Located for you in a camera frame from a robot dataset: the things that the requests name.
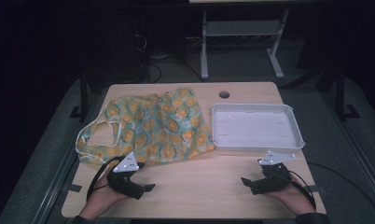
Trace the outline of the white metal desk frame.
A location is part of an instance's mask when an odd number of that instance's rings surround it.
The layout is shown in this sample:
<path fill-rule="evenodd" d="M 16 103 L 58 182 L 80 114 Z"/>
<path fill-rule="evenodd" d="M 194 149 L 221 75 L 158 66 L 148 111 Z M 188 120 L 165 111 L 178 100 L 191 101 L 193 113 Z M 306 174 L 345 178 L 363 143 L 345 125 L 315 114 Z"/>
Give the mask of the white metal desk frame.
<path fill-rule="evenodd" d="M 290 8 L 297 4 L 309 4 L 314 0 L 188 0 L 191 7 L 203 7 L 201 23 L 201 78 L 209 78 L 207 38 L 220 36 L 273 36 L 274 42 L 267 55 L 273 73 L 278 79 L 285 77 L 277 59 L 277 50 L 282 39 Z M 214 7 L 280 7 L 278 20 L 253 21 L 209 21 L 207 12 Z"/>

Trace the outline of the person's right hand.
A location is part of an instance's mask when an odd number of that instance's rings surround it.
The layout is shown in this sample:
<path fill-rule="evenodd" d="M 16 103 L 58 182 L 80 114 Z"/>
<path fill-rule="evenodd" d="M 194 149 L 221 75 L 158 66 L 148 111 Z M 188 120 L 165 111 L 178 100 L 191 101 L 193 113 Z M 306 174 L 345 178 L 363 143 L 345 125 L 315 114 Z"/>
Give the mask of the person's right hand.
<path fill-rule="evenodd" d="M 310 200 L 296 187 L 289 184 L 284 189 L 266 193 L 282 203 L 289 211 L 299 216 L 315 212 L 315 208 Z"/>

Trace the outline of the floral green orange tote bag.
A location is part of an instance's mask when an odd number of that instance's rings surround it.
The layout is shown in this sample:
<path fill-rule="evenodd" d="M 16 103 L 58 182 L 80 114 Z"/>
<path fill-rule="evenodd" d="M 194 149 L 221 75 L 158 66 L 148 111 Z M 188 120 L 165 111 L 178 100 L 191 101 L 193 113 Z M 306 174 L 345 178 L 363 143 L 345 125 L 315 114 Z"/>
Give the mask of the floral green orange tote bag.
<path fill-rule="evenodd" d="M 191 88 L 112 100 L 76 137 L 79 160 L 98 165 L 130 153 L 150 164 L 187 161 L 214 148 Z"/>

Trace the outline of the white plastic tray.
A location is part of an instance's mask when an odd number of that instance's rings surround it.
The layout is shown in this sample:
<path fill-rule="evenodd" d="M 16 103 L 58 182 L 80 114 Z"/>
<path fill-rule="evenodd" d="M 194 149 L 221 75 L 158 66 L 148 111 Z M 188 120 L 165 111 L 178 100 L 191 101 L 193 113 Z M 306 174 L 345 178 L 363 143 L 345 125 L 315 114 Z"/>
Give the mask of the white plastic tray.
<path fill-rule="evenodd" d="M 289 105 L 214 104 L 212 131 L 218 150 L 294 152 L 305 146 Z"/>

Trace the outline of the person's left hand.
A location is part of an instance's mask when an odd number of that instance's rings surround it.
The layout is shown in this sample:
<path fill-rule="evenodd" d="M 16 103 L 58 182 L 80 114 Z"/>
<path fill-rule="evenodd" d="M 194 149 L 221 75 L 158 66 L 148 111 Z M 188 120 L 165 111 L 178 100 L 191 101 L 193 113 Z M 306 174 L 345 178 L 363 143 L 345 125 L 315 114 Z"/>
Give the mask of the person's left hand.
<path fill-rule="evenodd" d="M 95 191 L 91 194 L 78 215 L 89 221 L 94 221 L 113 205 L 125 199 L 127 199 L 127 196 L 119 194 L 109 188 L 107 179 L 103 176 L 96 183 Z"/>

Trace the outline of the grey metal rail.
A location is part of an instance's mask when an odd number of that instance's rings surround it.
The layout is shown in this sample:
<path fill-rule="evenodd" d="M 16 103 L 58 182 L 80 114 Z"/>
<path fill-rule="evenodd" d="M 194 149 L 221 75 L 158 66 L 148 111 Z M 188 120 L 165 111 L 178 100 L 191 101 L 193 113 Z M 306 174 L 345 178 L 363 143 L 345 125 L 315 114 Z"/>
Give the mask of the grey metal rail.
<path fill-rule="evenodd" d="M 331 93 L 321 96 L 351 145 L 375 195 L 375 111 L 360 93 L 347 97 L 342 115 L 337 112 L 336 99 Z"/>
<path fill-rule="evenodd" d="M 32 156 L 31 183 L 36 180 L 33 187 L 41 192 L 36 194 L 34 215 L 29 218 L 29 224 L 45 224 L 58 205 L 64 182 L 76 163 L 76 136 L 90 119 L 96 117 L 104 98 L 104 93 L 89 94 L 89 112 L 84 119 L 70 118 L 80 102 L 76 94 L 67 94 L 62 99 Z"/>

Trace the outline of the black metal stand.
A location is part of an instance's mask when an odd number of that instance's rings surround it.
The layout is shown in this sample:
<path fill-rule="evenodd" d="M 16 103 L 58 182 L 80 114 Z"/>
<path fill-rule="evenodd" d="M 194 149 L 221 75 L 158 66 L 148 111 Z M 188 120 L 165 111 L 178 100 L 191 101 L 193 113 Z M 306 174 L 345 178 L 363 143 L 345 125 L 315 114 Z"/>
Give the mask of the black metal stand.
<path fill-rule="evenodd" d="M 345 73 L 343 67 L 338 67 L 336 75 L 336 91 L 335 91 L 335 111 L 338 117 L 345 121 L 347 119 L 358 119 L 359 114 L 355 110 L 353 105 L 346 105 L 344 103 L 345 93 Z"/>
<path fill-rule="evenodd" d="M 82 70 L 79 77 L 79 95 L 80 105 L 77 105 L 73 108 L 69 117 L 72 119 L 79 119 L 79 121 L 82 122 L 89 111 L 88 80 L 87 72 L 85 69 Z"/>

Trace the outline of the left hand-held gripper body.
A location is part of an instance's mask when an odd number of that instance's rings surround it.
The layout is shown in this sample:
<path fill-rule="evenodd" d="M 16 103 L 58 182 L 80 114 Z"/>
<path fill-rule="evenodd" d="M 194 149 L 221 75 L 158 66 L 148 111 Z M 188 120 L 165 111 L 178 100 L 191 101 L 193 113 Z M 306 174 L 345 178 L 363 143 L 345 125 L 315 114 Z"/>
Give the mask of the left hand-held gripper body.
<path fill-rule="evenodd" d="M 145 188 L 131 181 L 131 177 L 140 169 L 133 153 L 122 157 L 107 175 L 109 187 L 117 193 L 139 200 Z"/>

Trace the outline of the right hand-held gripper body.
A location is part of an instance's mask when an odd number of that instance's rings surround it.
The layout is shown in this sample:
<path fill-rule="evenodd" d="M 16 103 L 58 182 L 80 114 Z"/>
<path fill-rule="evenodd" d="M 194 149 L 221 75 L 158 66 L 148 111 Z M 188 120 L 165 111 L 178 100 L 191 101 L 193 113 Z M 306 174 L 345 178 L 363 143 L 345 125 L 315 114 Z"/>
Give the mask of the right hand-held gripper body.
<path fill-rule="evenodd" d="M 262 158 L 262 174 L 264 178 L 253 181 L 253 187 L 250 188 L 253 194 L 265 194 L 287 187 L 291 182 L 291 176 L 284 162 L 292 161 L 295 158 L 295 154 L 269 150 Z"/>

